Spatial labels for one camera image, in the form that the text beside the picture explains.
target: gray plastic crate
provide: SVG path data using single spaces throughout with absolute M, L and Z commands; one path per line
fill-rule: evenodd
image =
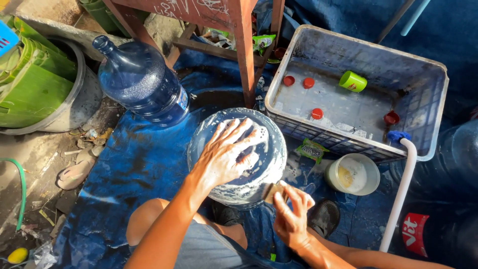
M 339 87 L 351 70 L 368 81 L 360 93 Z M 282 79 L 293 76 L 287 87 Z M 303 79 L 315 85 L 306 90 Z M 404 147 L 385 138 L 390 130 L 412 135 L 418 160 L 430 160 L 436 147 L 445 95 L 446 67 L 438 62 L 337 34 L 311 25 L 295 31 L 265 99 L 267 115 L 285 135 L 306 137 L 330 151 L 361 153 L 377 163 L 405 158 Z M 320 108 L 324 117 L 311 118 Z M 400 122 L 387 127 L 390 110 Z

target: white hose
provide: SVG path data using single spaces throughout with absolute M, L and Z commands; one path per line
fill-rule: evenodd
M 413 171 L 415 170 L 415 164 L 417 162 L 417 149 L 415 145 L 406 138 L 402 138 L 400 143 L 407 147 L 408 157 L 405 169 L 403 171 L 402 180 L 400 182 L 400 186 L 398 187 L 397 196 L 395 197 L 395 202 L 393 202 L 393 207 L 387 222 L 387 228 L 385 228 L 382 243 L 380 244 L 379 250 L 382 252 L 387 252 L 390 246 L 391 238 L 393 236 L 393 232 L 395 231 L 395 227 L 400 216 L 400 211 L 402 211 L 403 201 L 407 195 L 408 187 L 410 186 L 410 181 L 412 181 Z

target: green hose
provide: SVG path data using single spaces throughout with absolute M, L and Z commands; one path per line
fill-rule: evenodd
M 27 203 L 27 182 L 25 181 L 25 172 L 23 171 L 22 165 L 14 159 L 11 158 L 0 158 L 0 161 L 9 161 L 17 166 L 18 171 L 20 172 L 20 179 L 22 181 L 22 204 L 20 205 L 20 214 L 18 215 L 17 229 L 20 230 L 23 221 L 23 214 L 25 213 L 25 204 Z

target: green cup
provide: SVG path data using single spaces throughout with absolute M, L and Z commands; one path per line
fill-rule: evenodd
M 347 71 L 340 79 L 339 86 L 353 92 L 361 92 L 367 85 L 367 80 L 352 71 Z

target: stack of banana leaves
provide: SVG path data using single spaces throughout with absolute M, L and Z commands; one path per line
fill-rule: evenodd
M 1 19 L 20 41 L 0 57 L 0 127 L 24 128 L 45 119 L 65 101 L 77 65 L 21 19 Z
M 131 35 L 126 31 L 123 25 L 121 25 L 105 3 L 103 3 L 103 0 L 80 0 L 80 3 L 105 32 L 116 36 L 131 38 Z M 142 23 L 144 23 L 150 14 L 149 12 L 140 10 L 135 10 L 135 12 Z

